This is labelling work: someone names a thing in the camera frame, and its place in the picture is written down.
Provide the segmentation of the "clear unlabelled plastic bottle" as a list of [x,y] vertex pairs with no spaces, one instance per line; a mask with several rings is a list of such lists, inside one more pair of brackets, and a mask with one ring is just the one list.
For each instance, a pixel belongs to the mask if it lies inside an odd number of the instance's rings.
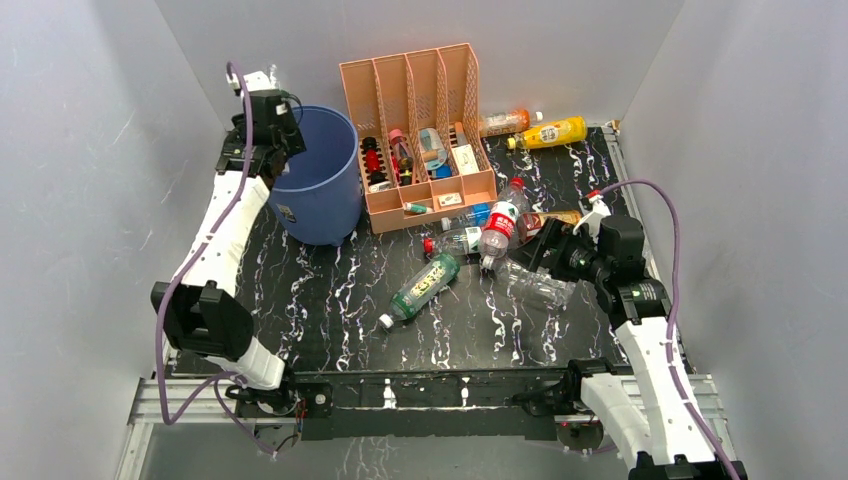
[[510,258],[499,259],[494,264],[494,283],[508,296],[520,301],[538,301],[565,307],[576,284],[555,280],[543,272],[532,272]]

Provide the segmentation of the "clear bottle red label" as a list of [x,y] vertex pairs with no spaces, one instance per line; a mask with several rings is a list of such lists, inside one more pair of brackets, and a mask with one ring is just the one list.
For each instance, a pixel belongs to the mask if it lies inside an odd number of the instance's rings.
[[521,215],[529,209],[524,181],[512,178],[491,206],[489,217],[482,228],[479,252],[483,269],[492,270],[495,262],[506,255],[516,237]]

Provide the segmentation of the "clear bottle red cap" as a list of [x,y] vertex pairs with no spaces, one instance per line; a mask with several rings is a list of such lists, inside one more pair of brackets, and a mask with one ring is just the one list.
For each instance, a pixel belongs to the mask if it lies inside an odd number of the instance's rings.
[[480,249],[482,229],[466,227],[444,232],[433,238],[425,238],[422,242],[424,252],[428,255],[450,253],[454,256],[477,254]]

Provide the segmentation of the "green plastic bottle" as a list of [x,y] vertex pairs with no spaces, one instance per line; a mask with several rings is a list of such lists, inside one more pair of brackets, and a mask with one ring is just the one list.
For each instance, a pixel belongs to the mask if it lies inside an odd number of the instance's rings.
[[460,265],[454,255],[443,252],[411,277],[391,298],[379,324],[391,329],[395,324],[412,319],[437,293],[458,274]]

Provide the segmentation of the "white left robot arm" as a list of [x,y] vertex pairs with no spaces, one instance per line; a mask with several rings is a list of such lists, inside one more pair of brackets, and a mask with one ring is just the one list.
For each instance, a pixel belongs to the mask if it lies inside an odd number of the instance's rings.
[[254,334],[251,313],[235,298],[239,267],[253,224],[288,160],[305,151],[297,97],[270,87],[238,96],[247,105],[232,118],[214,167],[213,192],[189,253],[172,279],[157,282],[156,346],[192,352],[218,365],[275,416],[294,411],[297,387],[284,361]]

